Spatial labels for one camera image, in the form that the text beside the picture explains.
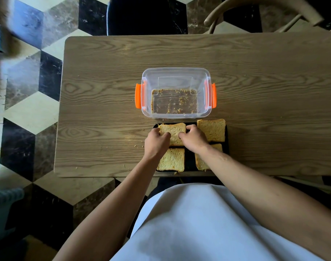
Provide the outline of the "person's left hand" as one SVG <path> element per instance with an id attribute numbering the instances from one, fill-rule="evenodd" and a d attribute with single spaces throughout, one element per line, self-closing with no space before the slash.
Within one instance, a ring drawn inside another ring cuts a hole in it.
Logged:
<path id="1" fill-rule="evenodd" d="M 163 155 L 167 152 L 169 144 L 162 143 L 159 130 L 160 128 L 153 128 L 145 139 L 145 152 L 143 159 L 159 162 Z"/>

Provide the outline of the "person's right hand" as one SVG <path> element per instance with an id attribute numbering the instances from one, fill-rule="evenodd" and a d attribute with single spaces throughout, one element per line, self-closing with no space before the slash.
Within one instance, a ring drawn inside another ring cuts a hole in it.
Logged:
<path id="1" fill-rule="evenodd" d="M 183 144 L 187 149 L 198 155 L 203 155 L 211 149 L 205 134 L 195 124 L 186 126 L 186 129 L 189 134 L 188 142 Z"/>

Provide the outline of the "toasted bread slice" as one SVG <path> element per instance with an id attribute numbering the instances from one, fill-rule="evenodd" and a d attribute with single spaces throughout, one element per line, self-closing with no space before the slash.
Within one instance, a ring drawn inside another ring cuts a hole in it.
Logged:
<path id="1" fill-rule="evenodd" d="M 197 127 L 205 134 L 209 143 L 225 142 L 226 121 L 224 119 L 199 119 Z"/>
<path id="2" fill-rule="evenodd" d="M 210 146 L 223 153 L 223 147 L 221 143 L 211 144 Z M 202 158 L 197 153 L 195 153 L 195 163 L 199 171 L 211 170 L 210 167 L 202 160 Z"/>
<path id="3" fill-rule="evenodd" d="M 169 146 L 184 146 L 182 140 L 178 137 L 179 132 L 186 132 L 186 124 L 185 123 L 176 123 L 176 124 L 159 124 L 160 128 L 159 134 L 162 136 L 166 132 L 171 134 L 170 144 Z"/>
<path id="4" fill-rule="evenodd" d="M 161 158 L 157 171 L 185 171 L 185 149 L 169 148 Z"/>

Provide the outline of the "person's right forearm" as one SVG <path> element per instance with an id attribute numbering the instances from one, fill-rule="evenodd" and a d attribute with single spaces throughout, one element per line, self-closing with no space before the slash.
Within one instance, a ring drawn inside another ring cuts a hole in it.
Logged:
<path id="1" fill-rule="evenodd" d="M 331 261 L 330 209 L 208 144 L 195 153 L 263 227 Z"/>

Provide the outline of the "person's left forearm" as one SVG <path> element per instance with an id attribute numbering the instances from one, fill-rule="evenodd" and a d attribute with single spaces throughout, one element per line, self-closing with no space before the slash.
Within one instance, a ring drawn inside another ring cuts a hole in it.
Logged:
<path id="1" fill-rule="evenodd" d="M 72 232 L 53 261 L 108 261 L 123 246 L 159 156 L 144 155 L 127 178 Z"/>

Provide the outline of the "black baking tray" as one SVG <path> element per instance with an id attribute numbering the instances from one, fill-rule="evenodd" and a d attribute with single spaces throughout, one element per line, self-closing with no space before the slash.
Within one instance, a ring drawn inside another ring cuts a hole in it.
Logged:
<path id="1" fill-rule="evenodd" d="M 176 123 L 156 123 L 153 127 L 154 128 L 158 128 L 159 124 L 176 124 Z M 197 121 L 194 122 L 185 122 L 186 126 L 191 125 L 191 124 L 195 124 L 197 125 Z M 228 144 L 228 129 L 227 126 L 225 128 L 225 142 L 216 142 L 216 143 L 210 143 L 210 144 L 217 144 L 217 143 L 221 143 L 222 147 L 223 147 L 223 153 L 229 154 L 229 144 Z M 185 146 L 172 146 L 169 148 L 184 148 L 185 149 L 185 171 L 183 172 L 176 172 L 176 171 L 157 171 L 157 172 L 161 172 L 161 173 L 167 173 L 167 174 L 172 174 L 172 175 L 176 175 L 176 174 L 189 174 L 190 176 L 195 175 L 195 172 L 200 172 L 197 167 L 196 167 L 196 163 L 195 163 L 195 154 L 188 150 L 187 148 L 185 148 Z"/>

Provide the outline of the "bread crumbs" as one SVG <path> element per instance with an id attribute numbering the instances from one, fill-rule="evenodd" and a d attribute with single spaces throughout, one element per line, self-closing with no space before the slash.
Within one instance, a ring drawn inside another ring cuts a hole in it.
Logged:
<path id="1" fill-rule="evenodd" d="M 197 91 L 194 89 L 154 89 L 151 111 L 155 114 L 197 113 Z"/>

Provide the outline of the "white shirt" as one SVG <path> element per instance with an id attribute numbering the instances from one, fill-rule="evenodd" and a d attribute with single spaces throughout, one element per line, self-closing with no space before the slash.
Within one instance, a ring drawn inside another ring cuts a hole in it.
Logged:
<path id="1" fill-rule="evenodd" d="M 142 207 L 110 261 L 324 261 L 261 226 L 224 186 L 180 184 Z"/>

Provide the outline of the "black chair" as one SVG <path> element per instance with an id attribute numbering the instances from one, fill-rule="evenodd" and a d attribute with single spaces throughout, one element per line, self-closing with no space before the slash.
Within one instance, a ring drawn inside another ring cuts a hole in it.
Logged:
<path id="1" fill-rule="evenodd" d="M 177 0 L 110 0 L 107 35 L 188 34 L 186 5 Z"/>

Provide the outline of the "light wooden chair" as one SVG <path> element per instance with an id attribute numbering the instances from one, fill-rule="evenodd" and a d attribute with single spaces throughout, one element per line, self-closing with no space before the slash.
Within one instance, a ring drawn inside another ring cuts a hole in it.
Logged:
<path id="1" fill-rule="evenodd" d="M 225 12 L 244 5 L 256 4 L 280 7 L 296 13 L 296 16 L 293 19 L 277 29 L 275 33 L 300 32 L 301 30 L 296 29 L 295 25 L 301 26 L 298 22 L 302 20 L 302 18 L 304 18 L 303 26 L 308 26 L 306 27 L 306 30 L 316 28 L 324 21 L 324 17 L 307 0 L 225 0 L 206 17 L 204 25 L 209 27 L 208 33 L 213 34 L 218 19 Z"/>

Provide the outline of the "grey-blue plastic basket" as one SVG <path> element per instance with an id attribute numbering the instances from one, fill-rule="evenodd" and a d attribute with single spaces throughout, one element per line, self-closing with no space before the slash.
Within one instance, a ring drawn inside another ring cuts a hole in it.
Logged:
<path id="1" fill-rule="evenodd" d="M 13 203 L 24 198 L 22 188 L 0 190 L 0 241 L 15 231 L 15 228 L 6 228 L 6 223 Z"/>

